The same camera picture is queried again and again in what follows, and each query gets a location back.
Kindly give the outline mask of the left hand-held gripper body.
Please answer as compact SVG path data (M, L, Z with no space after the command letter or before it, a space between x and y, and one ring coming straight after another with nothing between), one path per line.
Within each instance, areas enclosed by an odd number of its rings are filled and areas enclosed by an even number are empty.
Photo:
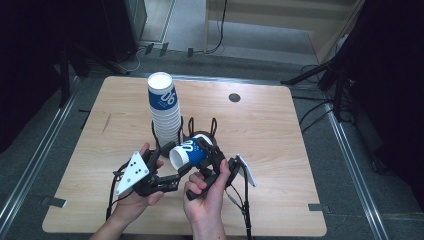
M115 194L121 195L128 190L134 190L139 196L145 197L158 191L177 191L181 179L178 174L163 177L157 175L157 161L160 155L159 149L147 150L143 154L135 151L125 165Z

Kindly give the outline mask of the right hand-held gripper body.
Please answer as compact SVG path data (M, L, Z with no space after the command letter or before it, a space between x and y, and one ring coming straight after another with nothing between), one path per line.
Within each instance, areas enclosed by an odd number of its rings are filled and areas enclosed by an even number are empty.
M210 187L216 182L220 175L220 164L221 161L225 158L223 152L216 146L217 150L213 156L211 168L213 169L212 173L202 173L205 176L204 182L206 183L206 188L202 190L203 193L207 192ZM256 182L252 176L251 171L248 169L247 163L244 159L237 155L235 158L230 158L228 160L230 176L227 179L226 187L230 186L235 179L237 174L240 174L245 178L245 183L250 183L252 186L256 186Z

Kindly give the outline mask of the blue and white paper cup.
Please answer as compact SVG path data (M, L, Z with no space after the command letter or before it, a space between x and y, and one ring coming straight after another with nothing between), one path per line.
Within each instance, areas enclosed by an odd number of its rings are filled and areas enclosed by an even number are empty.
M176 170L187 163L191 163L193 166L197 166L207 157L206 152L201 149L200 145L197 143L197 140L204 140L207 144L212 144L212 141L209 137L204 134L197 134L170 150L169 159L172 166Z

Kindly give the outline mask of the wire cup rack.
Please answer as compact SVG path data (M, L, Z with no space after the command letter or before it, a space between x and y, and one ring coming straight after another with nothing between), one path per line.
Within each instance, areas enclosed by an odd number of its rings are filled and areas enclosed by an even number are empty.
M184 131L184 117L180 117L180 124L178 125L177 133L174 137L174 143L176 145L183 143L186 140L189 140L191 137L194 137L197 134L204 134L207 137L210 138L212 141L212 144L216 144L217 140L215 137L218 125L217 120L213 118L211 120L211 127L209 131L203 131L203 130L195 130L194 126L195 120L193 117L190 117L187 123L187 132ZM155 125L154 121L151 121L151 132L155 139L155 146L157 149L167 144L169 141L167 141L165 144L162 144L158 135L158 127Z

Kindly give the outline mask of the stack of paper cups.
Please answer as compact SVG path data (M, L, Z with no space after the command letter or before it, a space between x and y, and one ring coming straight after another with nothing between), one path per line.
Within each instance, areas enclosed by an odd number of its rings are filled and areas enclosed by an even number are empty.
M148 98L157 143L164 146L181 140L181 113L173 78L165 72L148 77Z

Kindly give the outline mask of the person's left hand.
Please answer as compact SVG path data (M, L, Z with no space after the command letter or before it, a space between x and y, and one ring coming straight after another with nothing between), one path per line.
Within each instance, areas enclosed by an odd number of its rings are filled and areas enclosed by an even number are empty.
M164 193L159 191L147 197L139 196L135 192L125 191L118 197L112 216L122 222L132 222L136 220L149 206L155 205Z

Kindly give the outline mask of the person's right hand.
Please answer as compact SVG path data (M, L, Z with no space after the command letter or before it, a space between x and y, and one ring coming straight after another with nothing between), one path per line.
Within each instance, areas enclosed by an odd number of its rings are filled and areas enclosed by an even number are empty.
M192 225L212 225L221 223L223 193L230 176L229 165L226 159L220 163L220 174L203 197L194 200L184 200L184 211Z

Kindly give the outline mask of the grey tape strip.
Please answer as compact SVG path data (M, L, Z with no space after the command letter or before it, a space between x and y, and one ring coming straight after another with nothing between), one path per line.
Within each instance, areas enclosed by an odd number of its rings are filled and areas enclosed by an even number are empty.
M310 211L320 211L323 214L330 214L331 213L330 207L326 204L311 203L311 204L308 205L308 209Z
M41 201L41 204L45 206L54 206L58 208L64 208L67 204L67 201L65 199L46 196Z

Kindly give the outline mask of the black cabinet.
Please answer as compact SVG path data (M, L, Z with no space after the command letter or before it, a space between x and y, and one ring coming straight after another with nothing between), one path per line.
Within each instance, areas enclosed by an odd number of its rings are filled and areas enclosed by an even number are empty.
M139 49L147 21L144 0L102 0L112 59L123 62Z

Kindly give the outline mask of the black tripod stand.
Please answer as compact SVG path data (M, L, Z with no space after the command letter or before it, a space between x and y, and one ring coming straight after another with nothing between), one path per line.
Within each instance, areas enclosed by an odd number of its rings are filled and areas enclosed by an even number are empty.
M295 85L298 84L309 77L318 75L323 72L322 77L318 82L318 87L321 91L327 91L332 86L335 86L334 98L333 98L333 114L336 119L342 121L342 94L343 87L348 80L347 72L349 67L350 57L349 54L340 50L335 54L333 58L327 62L314 67L313 69L300 74L299 76L290 79L282 80L282 85Z

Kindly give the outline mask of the metal floor rail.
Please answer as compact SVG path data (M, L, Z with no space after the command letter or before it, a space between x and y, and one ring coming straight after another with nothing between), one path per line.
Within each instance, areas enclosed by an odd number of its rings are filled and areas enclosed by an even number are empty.
M375 240L390 240L380 212L371 195L368 185L362 175L359 165L356 161L355 154L347 139L345 131L341 123L339 123L333 113L329 116L334 135L339 144L343 158L346 162L349 175L352 179L359 201L363 208L363 212L370 226L371 232Z
M52 122L44 133L43 138L24 169L17 185L9 194L5 204L3 205L0 211L0 238L7 234L15 216L19 212L26 195L28 194L52 144L56 139L56 136L58 135L74 104L75 97L76 95L73 94L64 103L64 105L57 110Z
M141 74L127 74L126 77L134 78L147 78L152 73L141 73ZM241 84L254 84L254 85L269 85L269 86L289 86L284 85L279 80L263 80L263 79L242 79L232 77L211 77L211 76L196 76L196 75L180 75L170 74L173 79L184 80L184 81L208 81L208 82L225 82L225 83L241 83Z

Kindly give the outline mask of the light wooden desk frame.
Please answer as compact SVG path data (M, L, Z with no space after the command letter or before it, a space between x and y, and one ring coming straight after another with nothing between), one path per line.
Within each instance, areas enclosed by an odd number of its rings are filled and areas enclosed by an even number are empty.
M205 37L208 22L218 20L226 11L225 20L305 30L308 32L319 63L330 58L330 52L348 29L365 0L205 0Z

